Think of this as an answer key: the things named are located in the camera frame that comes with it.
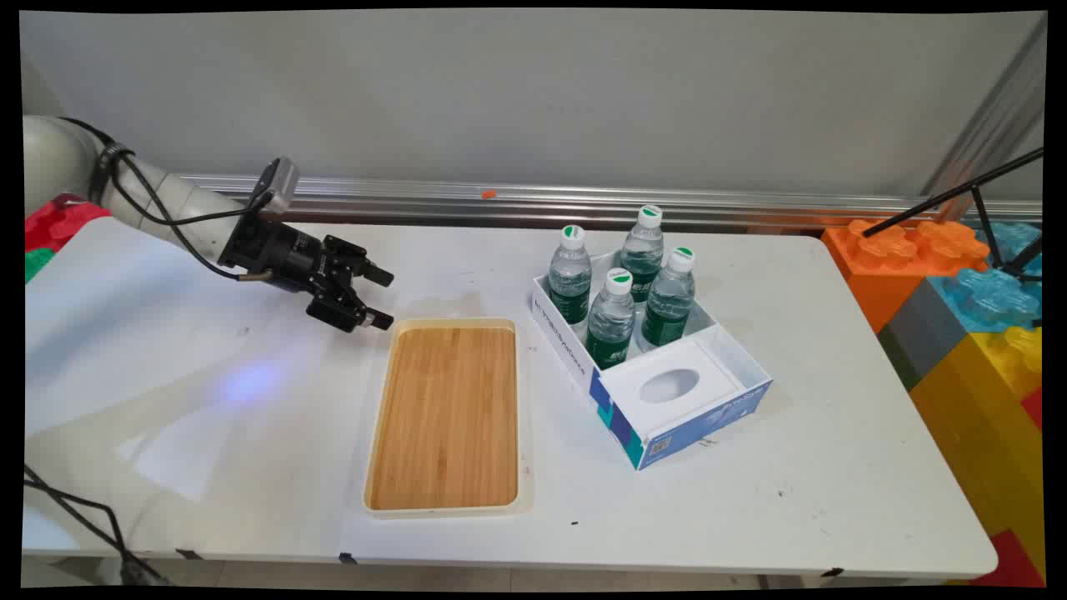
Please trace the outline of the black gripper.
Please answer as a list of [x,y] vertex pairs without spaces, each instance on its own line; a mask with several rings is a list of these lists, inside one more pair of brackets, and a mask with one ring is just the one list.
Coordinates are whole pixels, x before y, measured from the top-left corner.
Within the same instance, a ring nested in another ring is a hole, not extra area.
[[218,255],[218,265],[243,268],[248,277],[267,277],[267,284],[289,293],[310,293],[306,314],[343,332],[365,327],[388,331],[395,323],[387,312],[359,299],[353,288],[336,288],[334,267],[382,288],[395,277],[370,260],[363,247],[332,235],[320,239],[259,214],[244,215]]

